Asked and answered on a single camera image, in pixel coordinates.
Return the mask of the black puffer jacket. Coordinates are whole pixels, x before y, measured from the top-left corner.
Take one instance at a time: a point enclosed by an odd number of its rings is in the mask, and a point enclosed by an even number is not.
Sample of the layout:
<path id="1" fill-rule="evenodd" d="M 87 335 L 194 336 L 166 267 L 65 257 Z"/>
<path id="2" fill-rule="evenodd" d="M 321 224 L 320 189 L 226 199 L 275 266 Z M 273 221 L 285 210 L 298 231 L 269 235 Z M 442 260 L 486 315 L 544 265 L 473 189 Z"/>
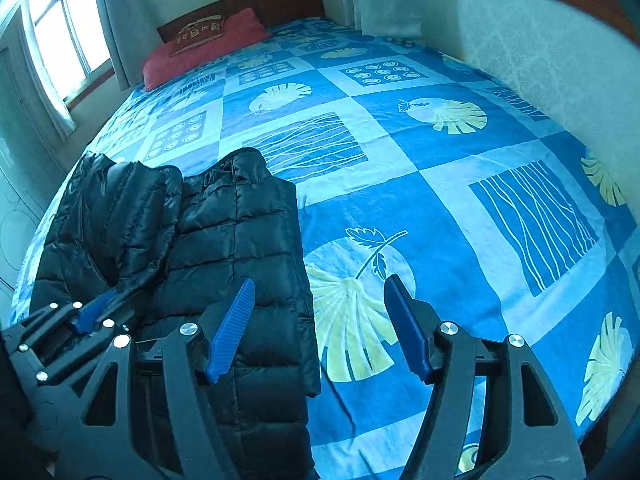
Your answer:
<path id="1" fill-rule="evenodd" d="M 244 278 L 255 307 L 227 374 L 209 341 Z M 125 479 L 312 479 L 307 401 L 320 390 L 296 192 L 240 148 L 196 176 L 88 154 L 58 204 L 29 301 L 88 304 L 130 335 Z"/>

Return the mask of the white wardrobe with circles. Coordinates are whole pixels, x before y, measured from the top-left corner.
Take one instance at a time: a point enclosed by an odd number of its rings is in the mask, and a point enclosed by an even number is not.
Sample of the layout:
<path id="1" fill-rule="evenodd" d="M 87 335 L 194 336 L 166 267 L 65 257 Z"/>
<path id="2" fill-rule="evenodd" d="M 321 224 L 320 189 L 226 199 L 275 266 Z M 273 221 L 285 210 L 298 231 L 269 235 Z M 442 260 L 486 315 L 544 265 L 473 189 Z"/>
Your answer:
<path id="1" fill-rule="evenodd" d="M 18 94 L 9 51 L 1 51 L 1 324 L 28 310 L 43 220 L 63 180 Z"/>

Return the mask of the blue patterned bedspread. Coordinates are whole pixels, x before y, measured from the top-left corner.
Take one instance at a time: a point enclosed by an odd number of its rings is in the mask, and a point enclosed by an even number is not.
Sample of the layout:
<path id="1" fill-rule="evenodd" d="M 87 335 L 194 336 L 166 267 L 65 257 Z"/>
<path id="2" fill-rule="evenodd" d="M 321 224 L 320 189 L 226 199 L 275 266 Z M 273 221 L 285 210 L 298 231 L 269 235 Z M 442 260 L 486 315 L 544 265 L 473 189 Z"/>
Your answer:
<path id="1" fill-rule="evenodd" d="M 639 353 L 639 229 L 599 159 L 412 42 L 323 18 L 270 34 L 134 89 L 81 158 L 191 177 L 254 148 L 294 185 L 320 373 L 313 479 L 586 478 L 582 440 Z M 393 274 L 428 382 L 386 311 Z M 1 334 L 3 473 L 62 479 L 31 419 Z"/>

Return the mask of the small embroidered cushion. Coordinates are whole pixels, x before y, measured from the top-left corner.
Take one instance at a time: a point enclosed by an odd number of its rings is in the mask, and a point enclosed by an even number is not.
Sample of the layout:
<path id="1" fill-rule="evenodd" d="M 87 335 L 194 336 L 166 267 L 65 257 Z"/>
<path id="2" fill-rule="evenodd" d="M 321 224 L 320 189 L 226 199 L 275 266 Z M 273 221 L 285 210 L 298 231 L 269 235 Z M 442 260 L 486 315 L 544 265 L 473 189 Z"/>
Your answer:
<path id="1" fill-rule="evenodd" d="M 186 24 L 172 42 L 169 55 L 181 54 L 224 36 L 225 20 L 223 15 L 214 14 Z"/>

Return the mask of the red pillow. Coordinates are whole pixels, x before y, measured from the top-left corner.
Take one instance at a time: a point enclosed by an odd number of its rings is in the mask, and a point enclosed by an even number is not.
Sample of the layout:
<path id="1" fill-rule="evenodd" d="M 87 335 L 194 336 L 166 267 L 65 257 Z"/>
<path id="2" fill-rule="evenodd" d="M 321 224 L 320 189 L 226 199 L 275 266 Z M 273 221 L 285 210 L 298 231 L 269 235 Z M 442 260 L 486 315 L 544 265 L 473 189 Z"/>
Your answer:
<path id="1" fill-rule="evenodd" d="M 224 21 L 224 36 L 201 47 L 170 56 L 172 42 L 157 47 L 142 64 L 145 91 L 152 91 L 178 76 L 227 54 L 269 39 L 270 32 L 251 8 L 232 14 Z"/>

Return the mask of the left side window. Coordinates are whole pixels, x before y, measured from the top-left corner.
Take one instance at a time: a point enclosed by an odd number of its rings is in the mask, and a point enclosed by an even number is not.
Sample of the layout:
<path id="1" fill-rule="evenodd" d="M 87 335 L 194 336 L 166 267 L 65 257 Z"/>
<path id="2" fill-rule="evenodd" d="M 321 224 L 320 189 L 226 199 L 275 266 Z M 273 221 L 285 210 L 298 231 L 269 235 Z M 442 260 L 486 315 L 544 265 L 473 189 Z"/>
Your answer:
<path id="1" fill-rule="evenodd" d="M 74 108 L 114 75 L 96 0 L 25 0 L 23 22 L 54 94 Z"/>

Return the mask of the grey curtain by headboard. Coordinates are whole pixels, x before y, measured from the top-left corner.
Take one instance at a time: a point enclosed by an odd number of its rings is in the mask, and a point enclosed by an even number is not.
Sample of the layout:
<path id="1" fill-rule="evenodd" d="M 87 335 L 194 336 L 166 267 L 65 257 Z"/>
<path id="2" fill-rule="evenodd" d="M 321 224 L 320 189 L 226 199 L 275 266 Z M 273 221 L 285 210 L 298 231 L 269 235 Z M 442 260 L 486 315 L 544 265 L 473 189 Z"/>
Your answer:
<path id="1" fill-rule="evenodd" d="M 96 0 L 100 24 L 119 88 L 142 81 L 142 64 L 158 36 L 146 0 Z"/>

